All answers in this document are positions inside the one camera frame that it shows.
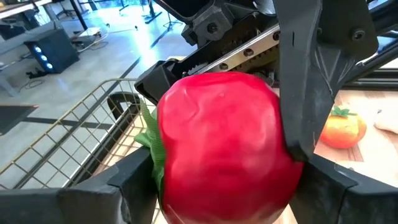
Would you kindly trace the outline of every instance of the red bell pepper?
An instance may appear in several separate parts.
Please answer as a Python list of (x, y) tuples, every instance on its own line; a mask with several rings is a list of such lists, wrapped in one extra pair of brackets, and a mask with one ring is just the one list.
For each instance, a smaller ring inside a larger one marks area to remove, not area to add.
[(183, 78), (162, 97), (162, 209), (170, 224), (273, 223), (303, 164), (289, 156), (279, 97), (239, 72)]

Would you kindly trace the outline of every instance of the wire basket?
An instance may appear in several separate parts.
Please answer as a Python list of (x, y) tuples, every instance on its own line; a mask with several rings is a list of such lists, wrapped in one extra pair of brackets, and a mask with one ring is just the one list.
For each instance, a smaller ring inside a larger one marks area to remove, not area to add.
[(87, 94), (1, 169), (0, 188), (71, 187), (141, 147), (134, 137), (146, 128), (139, 110), (144, 97), (135, 90), (135, 82), (107, 80)]

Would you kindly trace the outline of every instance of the orange fruit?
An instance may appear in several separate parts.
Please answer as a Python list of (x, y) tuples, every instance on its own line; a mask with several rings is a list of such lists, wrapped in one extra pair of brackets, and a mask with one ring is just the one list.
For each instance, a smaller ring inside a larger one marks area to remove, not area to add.
[(330, 147), (349, 149), (364, 137), (366, 129), (366, 123), (360, 116), (336, 106), (323, 127), (320, 140)]

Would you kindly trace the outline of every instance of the wooden table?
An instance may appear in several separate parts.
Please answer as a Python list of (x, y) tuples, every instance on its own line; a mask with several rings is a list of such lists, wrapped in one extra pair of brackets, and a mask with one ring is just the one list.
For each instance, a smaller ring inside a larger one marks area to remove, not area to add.
[[(346, 150), (333, 149), (319, 142), (315, 153), (345, 167), (351, 167), (356, 172), (398, 187), (398, 134), (381, 131), (373, 126), (377, 112), (398, 106), (397, 102), (398, 92), (340, 91), (336, 97), (336, 105), (349, 106), (359, 114), (368, 126), (366, 135), (357, 146)], [(146, 126), (142, 121), (142, 117), (136, 118), (97, 172), (113, 165), (141, 146), (134, 141), (134, 136), (145, 130)], [(166, 223), (158, 208), (155, 215), (154, 223)], [(287, 207), (275, 222), (275, 224), (287, 223), (297, 223), (290, 207)]]

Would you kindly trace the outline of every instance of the green leaf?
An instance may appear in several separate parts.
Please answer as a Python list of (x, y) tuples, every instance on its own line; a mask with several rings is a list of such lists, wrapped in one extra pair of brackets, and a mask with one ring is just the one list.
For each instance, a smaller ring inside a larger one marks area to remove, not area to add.
[(340, 107), (335, 106), (335, 111), (336, 111), (337, 113), (339, 113), (339, 112), (340, 112)]
[(141, 100), (141, 113), (144, 121), (147, 124), (145, 133), (138, 134), (136, 141), (150, 146), (150, 156), (154, 161), (154, 169), (152, 171), (152, 177), (155, 179), (155, 183), (159, 192), (159, 205), (162, 206), (163, 197), (163, 177), (164, 177), (164, 162), (166, 158), (166, 151), (163, 142), (160, 138), (160, 132), (157, 125), (157, 111), (156, 109), (150, 113), (144, 100)]
[(155, 118), (153, 118), (150, 115), (149, 109), (147, 107), (147, 104), (145, 103), (144, 100), (141, 100), (140, 102), (141, 105), (141, 113), (142, 113), (142, 117), (144, 118), (145, 123), (147, 124), (147, 129), (149, 131), (152, 131), (153, 133), (156, 132), (157, 130), (157, 121)]
[(157, 109), (155, 108), (150, 115), (157, 120)]
[(342, 112), (342, 111), (340, 111), (341, 113), (340, 113), (340, 116), (342, 116), (342, 117), (348, 117), (348, 112)]
[(148, 133), (139, 133), (134, 140), (143, 146), (151, 148), (152, 139), (149, 137)]
[(349, 109), (342, 109), (342, 110), (340, 110), (340, 113), (341, 113), (341, 114), (348, 114), (348, 112), (349, 112)]

